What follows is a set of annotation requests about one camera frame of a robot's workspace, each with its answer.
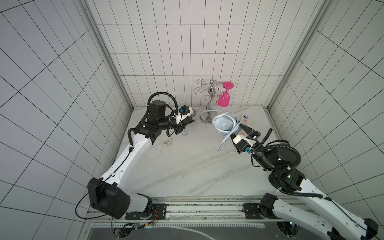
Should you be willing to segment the grey-blue power strip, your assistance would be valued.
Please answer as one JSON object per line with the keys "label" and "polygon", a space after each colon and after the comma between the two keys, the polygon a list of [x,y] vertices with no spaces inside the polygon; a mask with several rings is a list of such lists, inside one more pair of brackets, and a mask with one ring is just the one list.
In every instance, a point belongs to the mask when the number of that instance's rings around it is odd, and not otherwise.
{"label": "grey-blue power strip", "polygon": [[239,128],[237,119],[228,115],[213,119],[212,124],[220,133],[223,134],[227,134],[233,129],[236,131]]}

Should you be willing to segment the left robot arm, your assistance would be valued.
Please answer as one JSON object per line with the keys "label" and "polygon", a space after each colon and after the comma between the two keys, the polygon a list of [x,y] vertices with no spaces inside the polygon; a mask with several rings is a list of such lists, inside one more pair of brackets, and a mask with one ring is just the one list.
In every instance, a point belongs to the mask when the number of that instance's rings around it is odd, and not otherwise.
{"label": "left robot arm", "polygon": [[169,93],[152,94],[138,125],[128,129],[128,146],[100,178],[91,178],[89,181],[86,196],[89,197],[91,208],[115,219],[134,212],[151,215],[151,198],[130,189],[129,175],[163,131],[170,136],[170,130],[174,130],[178,135],[194,122],[196,115],[192,107],[180,107],[176,98]]}

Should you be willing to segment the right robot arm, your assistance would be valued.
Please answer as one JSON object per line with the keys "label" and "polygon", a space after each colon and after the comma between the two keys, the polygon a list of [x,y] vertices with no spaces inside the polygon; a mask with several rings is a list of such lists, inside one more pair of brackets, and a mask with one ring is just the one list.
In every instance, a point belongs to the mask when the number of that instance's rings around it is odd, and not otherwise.
{"label": "right robot arm", "polygon": [[266,193],[254,210],[246,214],[259,214],[263,219],[286,220],[291,226],[298,225],[326,240],[372,240],[377,237],[379,225],[370,218],[361,218],[346,210],[319,190],[297,169],[302,157],[286,140],[267,139],[258,141],[261,133],[240,124],[245,132],[231,134],[231,140],[239,154],[248,153],[251,162],[269,173],[269,183],[280,193],[292,196],[310,207],[314,214],[298,209],[281,198]]}

